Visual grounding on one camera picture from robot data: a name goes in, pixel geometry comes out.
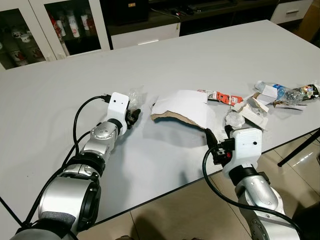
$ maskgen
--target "white table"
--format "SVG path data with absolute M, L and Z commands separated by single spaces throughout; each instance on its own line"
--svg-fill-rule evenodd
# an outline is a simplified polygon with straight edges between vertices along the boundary
M 320 50 L 260 21 L 110 52 L 70 57 L 0 73 L 0 195 L 24 220 L 38 192 L 73 145 L 79 106 L 102 93 L 143 86 L 145 104 L 135 128 L 119 139 L 100 181 L 98 221 L 202 178 L 205 134 L 178 121 L 150 119 L 154 99 L 167 91 L 207 89 L 254 93 L 257 80 L 294 88 L 320 78 Z M 228 106 L 210 102 L 221 128 Z M 101 101 L 84 108 L 78 137 L 106 113 Z M 320 127 L 320 100 L 305 111 L 269 111 L 262 150 Z M 220 170 L 210 166 L 209 172 Z M 0 206 L 2 239 L 18 228 Z

